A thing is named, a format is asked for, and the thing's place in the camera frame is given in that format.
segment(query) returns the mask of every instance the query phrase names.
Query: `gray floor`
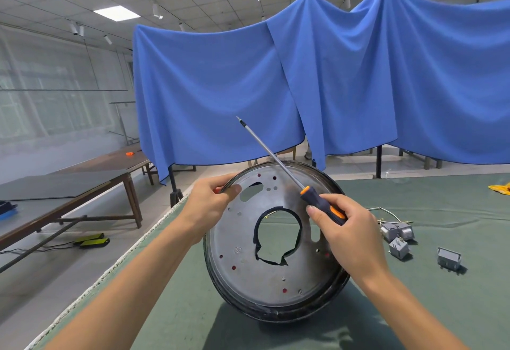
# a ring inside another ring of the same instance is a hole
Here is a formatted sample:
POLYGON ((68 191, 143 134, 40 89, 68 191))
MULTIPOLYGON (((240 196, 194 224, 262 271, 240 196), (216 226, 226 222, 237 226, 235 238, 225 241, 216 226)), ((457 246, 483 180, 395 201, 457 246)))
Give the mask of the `gray floor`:
MULTIPOLYGON (((298 147, 298 160, 304 161, 306 144, 298 147)), ((510 165, 473 166, 445 162, 442 169, 423 170, 423 163, 405 155, 398 156, 398 149, 383 148, 383 176, 457 175, 510 172, 510 165)), ((284 155, 289 159, 292 154, 284 155)), ((352 157, 328 157, 326 173, 333 179, 370 179, 375 170, 375 153, 359 153, 352 157)), ((190 190, 196 179, 241 171, 247 163, 222 166, 198 166, 197 172, 176 173, 177 185, 183 192, 190 190)), ((72 241, 76 236, 102 231, 111 239, 108 246, 95 250, 55 250, 34 253, 0 274, 0 348, 19 350, 25 348, 39 333, 105 270, 122 256, 146 231, 169 210, 170 189, 156 184, 151 186, 142 174, 133 176, 143 215, 142 229, 137 230, 132 221, 89 222, 78 224, 63 233, 51 244, 72 241)), ((105 193, 73 213, 122 214, 130 211, 122 186, 105 193)), ((40 234, 33 234, 15 246, 28 248, 41 241, 57 225, 48 225, 40 234)), ((0 255, 0 265, 11 260, 11 254, 0 255)))

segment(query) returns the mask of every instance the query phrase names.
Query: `finger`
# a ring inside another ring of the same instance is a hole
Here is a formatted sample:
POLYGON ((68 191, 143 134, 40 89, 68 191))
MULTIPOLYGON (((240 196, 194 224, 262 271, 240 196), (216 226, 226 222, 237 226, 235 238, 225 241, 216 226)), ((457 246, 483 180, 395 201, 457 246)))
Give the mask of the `finger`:
POLYGON ((238 173, 231 173, 231 174, 225 174, 225 175, 219 175, 219 176, 214 176, 214 177, 211 177, 211 178, 205 178, 203 180, 203 182, 208 185, 211 190, 214 190, 218 187, 222 187, 222 186, 225 186, 225 184, 231 180, 232 178, 234 178, 238 173))
POLYGON ((307 213, 312 220, 319 226, 322 230, 322 233, 329 241, 329 238, 333 236, 334 233, 337 233, 340 225, 335 224, 328 215, 320 209, 317 209, 315 206, 307 206, 307 213))
POLYGON ((240 185, 232 185, 226 189, 223 193, 217 195, 217 197, 224 202, 225 206, 229 204, 234 198, 236 198, 241 192, 240 185))
POLYGON ((352 217, 356 210, 364 209, 360 204, 358 204, 353 199, 343 195, 343 194, 321 194, 323 199, 327 200, 330 204, 338 206, 342 209, 347 217, 352 217))

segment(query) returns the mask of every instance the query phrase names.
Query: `metal disc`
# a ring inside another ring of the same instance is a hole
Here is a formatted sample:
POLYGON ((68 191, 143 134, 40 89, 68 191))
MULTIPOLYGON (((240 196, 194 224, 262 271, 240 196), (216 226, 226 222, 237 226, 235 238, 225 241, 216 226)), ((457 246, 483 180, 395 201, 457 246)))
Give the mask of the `metal disc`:
MULTIPOLYGON (((320 170, 296 161, 284 164, 319 194, 343 194, 320 170)), ((207 270, 220 295, 244 314, 267 322, 297 321, 324 307, 343 289, 349 275, 322 233, 319 241, 312 240, 307 204, 296 183, 271 161, 239 173, 224 190, 234 184, 243 191, 203 242, 207 270), (258 192, 243 198, 245 190, 253 187, 258 192), (300 229, 295 248, 272 262, 258 255, 258 230, 264 217, 278 210, 293 215, 300 229)))

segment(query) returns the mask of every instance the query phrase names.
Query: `screwdriver handle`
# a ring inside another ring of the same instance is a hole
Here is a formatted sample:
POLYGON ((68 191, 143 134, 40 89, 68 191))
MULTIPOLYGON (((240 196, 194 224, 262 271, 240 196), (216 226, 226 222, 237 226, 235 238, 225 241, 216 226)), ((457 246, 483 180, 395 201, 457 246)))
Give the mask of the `screwdriver handle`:
POLYGON ((327 200, 323 199, 312 186, 306 186, 301 191, 301 198, 308 205, 315 206, 325 212, 329 218, 339 225, 345 224, 347 216, 343 210, 335 209, 327 200))

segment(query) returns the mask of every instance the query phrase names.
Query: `blue cloth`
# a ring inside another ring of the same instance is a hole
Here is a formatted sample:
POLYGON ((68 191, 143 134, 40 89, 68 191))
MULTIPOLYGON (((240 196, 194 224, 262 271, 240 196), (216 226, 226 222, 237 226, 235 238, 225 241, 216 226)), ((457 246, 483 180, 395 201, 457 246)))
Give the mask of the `blue cloth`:
POLYGON ((351 12, 296 0, 235 31, 138 26, 142 149, 173 163, 241 162, 307 134, 325 155, 391 143, 430 157, 510 163, 510 0, 364 0, 351 12))

